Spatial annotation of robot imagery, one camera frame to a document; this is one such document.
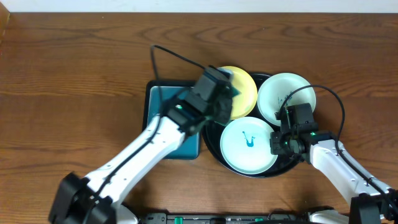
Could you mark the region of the green yellow sponge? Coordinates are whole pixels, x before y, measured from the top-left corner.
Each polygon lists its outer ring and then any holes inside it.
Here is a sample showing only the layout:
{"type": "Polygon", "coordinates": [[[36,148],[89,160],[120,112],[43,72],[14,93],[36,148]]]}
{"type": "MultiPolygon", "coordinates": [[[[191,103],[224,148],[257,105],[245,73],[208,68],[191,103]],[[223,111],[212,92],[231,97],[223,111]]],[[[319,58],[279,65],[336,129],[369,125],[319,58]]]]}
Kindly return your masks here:
{"type": "Polygon", "coordinates": [[[235,96],[238,96],[241,94],[241,92],[235,88],[233,85],[231,85],[231,89],[232,89],[232,97],[234,98],[235,96]]]}

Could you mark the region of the light blue plate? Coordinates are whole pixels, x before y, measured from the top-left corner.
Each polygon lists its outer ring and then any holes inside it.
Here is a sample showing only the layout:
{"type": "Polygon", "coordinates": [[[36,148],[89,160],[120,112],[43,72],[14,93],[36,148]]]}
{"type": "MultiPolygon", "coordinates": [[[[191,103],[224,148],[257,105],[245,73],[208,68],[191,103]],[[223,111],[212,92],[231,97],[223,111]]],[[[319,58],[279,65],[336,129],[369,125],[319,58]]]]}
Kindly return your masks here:
{"type": "Polygon", "coordinates": [[[271,154],[273,129],[255,117],[243,117],[230,122],[220,138],[223,159],[234,170],[248,175],[269,170],[277,160],[271,154]]]}

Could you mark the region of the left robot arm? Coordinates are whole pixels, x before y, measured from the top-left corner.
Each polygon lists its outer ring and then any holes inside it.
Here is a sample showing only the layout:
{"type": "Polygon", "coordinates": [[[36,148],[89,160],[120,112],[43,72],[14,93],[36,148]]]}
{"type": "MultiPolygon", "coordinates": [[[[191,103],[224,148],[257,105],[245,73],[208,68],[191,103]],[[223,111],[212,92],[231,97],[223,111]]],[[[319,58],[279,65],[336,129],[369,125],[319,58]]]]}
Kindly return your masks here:
{"type": "Polygon", "coordinates": [[[163,102],[145,130],[105,165],[83,178],[69,173],[62,179],[49,213],[50,223],[137,223],[122,205],[132,188],[186,138],[209,121],[230,119],[231,91],[190,90],[180,99],[163,102]]]}

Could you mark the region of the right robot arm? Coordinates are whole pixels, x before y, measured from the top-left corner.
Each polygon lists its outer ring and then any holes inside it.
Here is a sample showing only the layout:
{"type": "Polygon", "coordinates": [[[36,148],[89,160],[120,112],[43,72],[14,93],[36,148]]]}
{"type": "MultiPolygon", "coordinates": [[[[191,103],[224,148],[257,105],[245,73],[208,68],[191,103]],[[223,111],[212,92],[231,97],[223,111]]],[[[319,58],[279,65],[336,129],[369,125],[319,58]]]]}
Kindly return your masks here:
{"type": "Polygon", "coordinates": [[[349,205],[349,214],[321,210],[309,215],[314,223],[397,223],[397,190],[360,165],[330,131],[300,129],[271,133],[271,153],[306,161],[319,170],[349,205]]]}

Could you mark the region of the round black serving tray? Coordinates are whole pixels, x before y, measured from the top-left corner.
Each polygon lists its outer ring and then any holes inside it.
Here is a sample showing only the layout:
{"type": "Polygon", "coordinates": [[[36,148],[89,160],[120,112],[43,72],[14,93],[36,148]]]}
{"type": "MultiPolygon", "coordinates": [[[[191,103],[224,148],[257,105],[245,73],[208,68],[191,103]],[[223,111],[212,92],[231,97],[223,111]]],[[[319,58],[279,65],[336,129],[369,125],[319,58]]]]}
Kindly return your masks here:
{"type": "MultiPolygon", "coordinates": [[[[252,73],[250,74],[250,76],[253,77],[254,82],[257,86],[257,93],[259,88],[261,87],[261,85],[272,75],[267,75],[267,74],[263,74],[263,73],[252,73]]],[[[304,90],[306,88],[311,88],[309,85],[307,86],[303,86],[301,88],[296,89],[295,91],[293,91],[283,102],[283,104],[285,105],[287,100],[293,96],[296,92],[300,91],[300,90],[304,90]]],[[[259,118],[263,121],[265,121],[269,126],[271,126],[271,128],[273,129],[273,131],[277,128],[279,128],[279,126],[273,125],[270,122],[268,122],[263,116],[262,114],[260,114],[259,112],[259,108],[257,107],[257,102],[256,105],[254,107],[254,109],[245,117],[255,117],[255,118],[259,118]]],[[[240,175],[244,175],[246,177],[256,177],[256,178],[267,178],[267,177],[274,177],[277,175],[281,175],[289,170],[291,170],[292,168],[294,168],[299,162],[297,159],[291,158],[289,156],[283,156],[283,155],[279,155],[277,156],[277,160],[274,163],[274,165],[267,171],[262,172],[260,174],[254,174],[254,175],[248,175],[248,174],[243,174],[240,173],[236,170],[234,170],[231,166],[229,166],[226,161],[223,159],[223,156],[221,155],[221,151],[220,151],[220,138],[221,138],[221,134],[224,130],[226,126],[220,125],[218,123],[214,123],[211,122],[209,124],[207,124],[204,128],[203,128],[203,138],[205,140],[206,146],[208,147],[209,151],[213,154],[213,156],[219,160],[219,162],[221,164],[223,164],[225,167],[227,167],[229,170],[240,174],[240,175]]]]}

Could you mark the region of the teal rectangular tray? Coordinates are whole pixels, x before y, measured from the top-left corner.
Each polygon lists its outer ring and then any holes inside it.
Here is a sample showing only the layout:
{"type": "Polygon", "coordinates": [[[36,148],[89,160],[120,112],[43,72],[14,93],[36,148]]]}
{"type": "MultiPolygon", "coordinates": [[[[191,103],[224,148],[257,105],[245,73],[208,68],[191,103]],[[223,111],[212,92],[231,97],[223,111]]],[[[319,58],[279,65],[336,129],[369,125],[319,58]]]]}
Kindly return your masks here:
{"type": "MultiPolygon", "coordinates": [[[[162,99],[167,101],[185,87],[193,87],[191,80],[163,80],[160,82],[162,99]]],[[[142,129],[145,130],[152,118],[159,112],[160,106],[159,87],[155,80],[146,85],[146,96],[144,103],[144,115],[142,129]]],[[[200,133],[190,136],[178,149],[167,154],[164,159],[194,160],[200,154],[200,133]]]]}

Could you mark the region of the yellow plate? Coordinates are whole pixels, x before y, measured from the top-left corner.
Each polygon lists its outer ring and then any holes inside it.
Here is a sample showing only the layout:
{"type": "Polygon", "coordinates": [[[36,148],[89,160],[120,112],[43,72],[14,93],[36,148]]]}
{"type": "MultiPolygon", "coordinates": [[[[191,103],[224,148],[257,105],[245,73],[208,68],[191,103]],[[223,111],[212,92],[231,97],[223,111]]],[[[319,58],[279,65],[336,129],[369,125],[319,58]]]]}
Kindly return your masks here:
{"type": "Polygon", "coordinates": [[[219,67],[219,69],[231,75],[231,84],[235,90],[230,119],[234,120],[247,116],[254,109],[258,96],[253,77],[239,67],[224,66],[219,67]]]}

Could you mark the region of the white plate with scribble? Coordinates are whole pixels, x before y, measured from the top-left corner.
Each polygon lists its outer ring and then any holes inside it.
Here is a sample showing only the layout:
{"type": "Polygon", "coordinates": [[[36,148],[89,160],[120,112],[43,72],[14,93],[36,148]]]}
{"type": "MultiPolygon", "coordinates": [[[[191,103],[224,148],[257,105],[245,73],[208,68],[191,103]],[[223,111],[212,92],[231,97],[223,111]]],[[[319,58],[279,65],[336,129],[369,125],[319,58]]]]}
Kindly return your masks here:
{"type": "MultiPolygon", "coordinates": [[[[269,77],[258,90],[257,107],[260,114],[271,124],[280,126],[280,121],[276,120],[275,113],[293,91],[307,85],[310,83],[306,79],[294,73],[278,73],[269,77]]],[[[291,96],[285,105],[309,103],[314,111],[316,102],[314,89],[306,88],[291,96]]]]}

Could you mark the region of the brown cardboard box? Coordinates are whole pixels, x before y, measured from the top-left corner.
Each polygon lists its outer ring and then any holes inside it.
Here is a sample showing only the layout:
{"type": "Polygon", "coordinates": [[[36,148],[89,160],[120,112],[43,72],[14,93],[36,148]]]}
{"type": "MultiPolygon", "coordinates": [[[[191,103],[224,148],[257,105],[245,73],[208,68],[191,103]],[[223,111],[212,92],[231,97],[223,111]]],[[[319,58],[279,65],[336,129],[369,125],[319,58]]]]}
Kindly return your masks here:
{"type": "Polygon", "coordinates": [[[10,12],[6,9],[6,7],[2,3],[0,3],[0,43],[2,43],[2,40],[4,39],[9,18],[10,18],[10,12]]]}

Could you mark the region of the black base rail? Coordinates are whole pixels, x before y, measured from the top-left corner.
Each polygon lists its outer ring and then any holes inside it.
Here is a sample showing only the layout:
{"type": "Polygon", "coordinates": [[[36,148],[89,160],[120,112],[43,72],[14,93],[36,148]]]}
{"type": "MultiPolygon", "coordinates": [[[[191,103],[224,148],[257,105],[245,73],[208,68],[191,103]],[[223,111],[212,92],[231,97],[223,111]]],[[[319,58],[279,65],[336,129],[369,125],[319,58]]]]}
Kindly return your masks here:
{"type": "Polygon", "coordinates": [[[248,224],[248,223],[310,223],[307,215],[277,212],[270,214],[187,214],[148,213],[139,217],[139,224],[248,224]]]}

